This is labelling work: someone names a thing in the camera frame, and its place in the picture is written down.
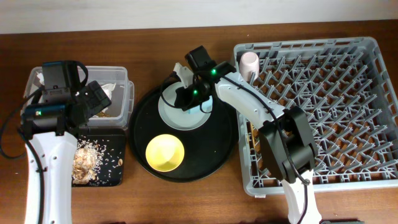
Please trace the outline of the light blue cup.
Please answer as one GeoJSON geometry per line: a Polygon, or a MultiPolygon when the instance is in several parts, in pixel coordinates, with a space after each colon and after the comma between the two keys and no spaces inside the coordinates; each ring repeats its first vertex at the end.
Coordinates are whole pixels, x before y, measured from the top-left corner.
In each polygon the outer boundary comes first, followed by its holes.
{"type": "Polygon", "coordinates": [[[212,107],[213,107],[213,99],[210,97],[208,100],[200,103],[198,106],[195,106],[193,108],[190,108],[188,110],[188,114],[195,114],[195,113],[211,113],[212,112],[212,107]]]}

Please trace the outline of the white paper napkin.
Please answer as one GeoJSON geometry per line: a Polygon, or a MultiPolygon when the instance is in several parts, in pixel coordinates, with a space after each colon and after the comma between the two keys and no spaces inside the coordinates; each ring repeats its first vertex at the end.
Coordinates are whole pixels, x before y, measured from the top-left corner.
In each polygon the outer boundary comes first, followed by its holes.
{"type": "MultiPolygon", "coordinates": [[[[102,90],[105,92],[105,94],[106,94],[106,96],[109,98],[109,100],[111,100],[112,92],[113,92],[113,90],[115,89],[115,87],[116,87],[116,84],[115,84],[115,83],[108,83],[108,84],[105,84],[105,85],[102,85],[102,86],[101,86],[102,90]]],[[[107,110],[107,109],[108,109],[108,108],[105,108],[105,109],[103,109],[101,112],[106,113],[106,110],[107,110]]]]}

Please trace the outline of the pink cup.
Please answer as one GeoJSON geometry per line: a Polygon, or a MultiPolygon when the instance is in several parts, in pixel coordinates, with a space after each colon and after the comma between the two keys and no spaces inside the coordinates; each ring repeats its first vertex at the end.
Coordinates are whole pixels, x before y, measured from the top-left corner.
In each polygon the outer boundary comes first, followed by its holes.
{"type": "Polygon", "coordinates": [[[239,72],[246,82],[255,80],[259,76],[259,57],[254,52],[242,54],[239,62],[239,72]]]}

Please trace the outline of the wooden chopstick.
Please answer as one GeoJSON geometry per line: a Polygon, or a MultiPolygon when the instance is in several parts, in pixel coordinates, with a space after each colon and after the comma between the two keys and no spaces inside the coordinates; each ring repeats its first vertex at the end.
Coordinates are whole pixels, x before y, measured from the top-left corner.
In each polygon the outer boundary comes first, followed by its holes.
{"type": "Polygon", "coordinates": [[[251,148],[256,149],[257,129],[251,122],[248,122],[248,141],[251,148]]]}

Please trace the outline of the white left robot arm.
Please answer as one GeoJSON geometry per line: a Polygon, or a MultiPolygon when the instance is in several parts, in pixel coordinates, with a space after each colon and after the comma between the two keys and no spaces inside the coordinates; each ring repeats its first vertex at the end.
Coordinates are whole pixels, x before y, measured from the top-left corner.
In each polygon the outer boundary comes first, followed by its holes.
{"type": "Polygon", "coordinates": [[[71,223],[72,170],[80,127],[111,104],[92,81],[64,100],[29,104],[18,130],[28,157],[25,223],[71,223]]]}

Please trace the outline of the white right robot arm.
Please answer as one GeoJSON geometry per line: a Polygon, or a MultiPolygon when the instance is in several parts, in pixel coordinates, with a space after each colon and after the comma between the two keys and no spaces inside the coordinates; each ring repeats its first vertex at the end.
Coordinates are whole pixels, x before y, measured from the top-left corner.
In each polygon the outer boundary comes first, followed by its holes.
{"type": "Polygon", "coordinates": [[[183,110],[201,106],[210,96],[245,116],[257,129],[262,161],[282,184],[291,223],[320,223],[313,189],[317,145],[304,110],[287,109],[256,91],[228,62],[210,62],[190,70],[176,63],[173,74],[184,89],[177,91],[183,110]]]}

